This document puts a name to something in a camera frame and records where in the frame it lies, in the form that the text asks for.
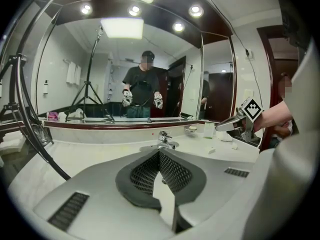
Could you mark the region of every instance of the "black cap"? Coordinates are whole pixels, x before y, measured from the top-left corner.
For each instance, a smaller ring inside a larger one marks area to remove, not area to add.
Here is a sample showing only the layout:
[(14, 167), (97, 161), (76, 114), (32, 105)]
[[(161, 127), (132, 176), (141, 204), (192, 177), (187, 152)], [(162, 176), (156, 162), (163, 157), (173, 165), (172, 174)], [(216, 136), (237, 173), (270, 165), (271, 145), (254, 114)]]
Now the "black cap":
[(145, 51), (142, 53), (141, 56), (142, 56), (142, 57), (147, 57), (147, 60), (148, 60), (148, 61), (149, 61), (149, 60), (154, 61), (154, 59), (155, 59), (155, 54), (154, 54), (152, 51), (150, 51), (150, 50), (145, 50)]

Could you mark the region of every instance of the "black t-shirt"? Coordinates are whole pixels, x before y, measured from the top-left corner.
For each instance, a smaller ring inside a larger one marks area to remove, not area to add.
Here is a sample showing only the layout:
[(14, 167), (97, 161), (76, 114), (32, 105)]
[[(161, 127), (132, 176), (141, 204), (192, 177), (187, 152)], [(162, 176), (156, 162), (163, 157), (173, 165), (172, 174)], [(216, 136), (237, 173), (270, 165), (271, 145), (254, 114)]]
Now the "black t-shirt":
[[(202, 96), (201, 100), (203, 98), (208, 98), (210, 94), (210, 86), (208, 81), (203, 80), (203, 86), (202, 86)], [(200, 111), (205, 111), (205, 104), (201, 104)]]
[(130, 85), (132, 105), (141, 105), (149, 99), (144, 106), (150, 107), (154, 93), (160, 89), (157, 73), (153, 69), (142, 71), (139, 66), (130, 68), (122, 82)]

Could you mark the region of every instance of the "robotic glove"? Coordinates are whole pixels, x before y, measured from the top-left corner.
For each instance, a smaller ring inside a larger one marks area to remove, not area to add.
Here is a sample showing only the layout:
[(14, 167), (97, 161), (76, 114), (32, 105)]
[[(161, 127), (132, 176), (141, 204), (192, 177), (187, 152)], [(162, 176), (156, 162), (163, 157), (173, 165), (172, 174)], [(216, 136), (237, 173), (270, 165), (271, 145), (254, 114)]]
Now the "robotic glove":
[(162, 109), (164, 102), (162, 100), (161, 94), (154, 94), (154, 105), (157, 109)]
[(122, 105), (124, 107), (130, 106), (132, 103), (132, 93), (131, 91), (124, 89), (123, 90), (123, 98), (122, 98)]

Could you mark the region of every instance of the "hanging towel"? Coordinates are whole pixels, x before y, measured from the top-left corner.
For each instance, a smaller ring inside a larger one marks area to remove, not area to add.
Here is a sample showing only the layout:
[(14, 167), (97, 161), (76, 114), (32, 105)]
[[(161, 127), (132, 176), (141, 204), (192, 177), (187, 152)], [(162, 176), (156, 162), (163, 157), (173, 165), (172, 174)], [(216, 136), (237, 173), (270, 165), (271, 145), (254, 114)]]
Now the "hanging towel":
[(76, 69), (75, 69), (75, 74), (74, 74), (74, 84), (76, 85), (80, 85), (80, 77), (81, 77), (81, 67), (80, 66), (76, 66)]
[(68, 73), (66, 74), (66, 82), (69, 84), (73, 84), (75, 81), (76, 66), (72, 61), (69, 64)]

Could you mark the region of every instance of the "mesh grille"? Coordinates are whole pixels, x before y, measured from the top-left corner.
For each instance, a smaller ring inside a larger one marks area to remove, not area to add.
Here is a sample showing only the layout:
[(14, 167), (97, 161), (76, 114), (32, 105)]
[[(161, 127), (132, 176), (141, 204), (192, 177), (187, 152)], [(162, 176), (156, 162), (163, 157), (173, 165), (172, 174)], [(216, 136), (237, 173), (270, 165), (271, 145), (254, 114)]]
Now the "mesh grille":
[(85, 205), (89, 196), (81, 193), (74, 193), (48, 220), (49, 223), (66, 231), (74, 221), (82, 207)]
[(159, 170), (173, 194), (189, 184), (192, 173), (165, 154), (159, 152)]
[(130, 176), (131, 182), (144, 193), (152, 196), (155, 178), (159, 172), (159, 155), (155, 154), (136, 167)]
[(239, 177), (243, 177), (243, 178), (246, 178), (249, 175), (248, 171), (239, 170), (239, 169), (230, 168), (230, 167), (228, 169), (226, 169), (224, 172), (227, 174), (231, 174), (231, 175), (239, 176)]

